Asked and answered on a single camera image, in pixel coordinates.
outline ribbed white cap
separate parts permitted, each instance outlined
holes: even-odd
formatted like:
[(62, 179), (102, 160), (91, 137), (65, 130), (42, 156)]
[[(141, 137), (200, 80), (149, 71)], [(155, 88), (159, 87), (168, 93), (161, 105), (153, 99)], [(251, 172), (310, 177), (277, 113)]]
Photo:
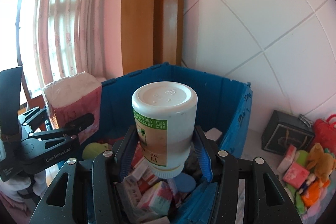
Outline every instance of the ribbed white cap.
[(173, 170), (167, 170), (167, 171), (164, 171), (162, 169), (159, 170), (151, 164), (149, 164), (149, 167), (151, 168), (153, 174), (156, 175), (157, 177), (162, 178), (162, 179), (171, 179), (171, 178), (176, 177), (179, 173), (182, 172), (184, 163)]

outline floral curtain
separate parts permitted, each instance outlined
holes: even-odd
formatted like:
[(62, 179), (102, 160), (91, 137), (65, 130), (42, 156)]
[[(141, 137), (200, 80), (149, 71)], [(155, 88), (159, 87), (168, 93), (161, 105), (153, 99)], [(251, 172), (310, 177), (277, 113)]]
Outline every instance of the floral curtain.
[(35, 0), (33, 44), (41, 87), (88, 72), (104, 77), (104, 0)]

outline white plastic bottle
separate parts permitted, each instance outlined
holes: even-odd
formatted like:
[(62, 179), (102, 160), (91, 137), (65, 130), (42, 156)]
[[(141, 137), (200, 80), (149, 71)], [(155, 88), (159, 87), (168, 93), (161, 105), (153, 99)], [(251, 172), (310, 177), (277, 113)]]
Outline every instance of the white plastic bottle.
[(190, 152), (196, 92), (176, 82), (150, 83), (134, 92), (132, 106), (142, 153), (152, 172), (164, 179), (177, 176)]

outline blue plastic bin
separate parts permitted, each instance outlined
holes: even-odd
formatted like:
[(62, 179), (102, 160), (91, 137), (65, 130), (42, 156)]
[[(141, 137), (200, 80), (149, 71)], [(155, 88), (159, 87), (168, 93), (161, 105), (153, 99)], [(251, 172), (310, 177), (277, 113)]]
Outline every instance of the blue plastic bin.
[[(218, 75), (169, 65), (155, 65), (117, 79), (102, 83), (100, 128), (86, 140), (83, 148), (101, 138), (119, 138), (134, 124), (131, 98), (139, 87), (158, 81), (179, 82), (193, 88), (198, 96), (196, 125), (204, 131), (216, 127), (223, 132), (220, 148), (240, 157), (244, 148), (250, 119), (252, 91), (250, 84), (230, 80)], [(172, 223), (204, 223), (211, 212), (217, 183), (205, 180), (192, 192)]]

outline red bag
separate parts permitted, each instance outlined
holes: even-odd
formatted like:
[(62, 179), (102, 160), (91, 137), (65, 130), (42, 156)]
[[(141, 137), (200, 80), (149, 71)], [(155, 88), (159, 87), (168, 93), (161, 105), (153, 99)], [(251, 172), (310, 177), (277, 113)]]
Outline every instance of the red bag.
[(315, 143), (320, 143), (323, 148), (329, 148), (330, 152), (336, 155), (336, 122), (330, 123), (336, 114), (331, 115), (326, 121), (317, 119), (313, 125), (315, 138), (311, 142), (310, 148)]

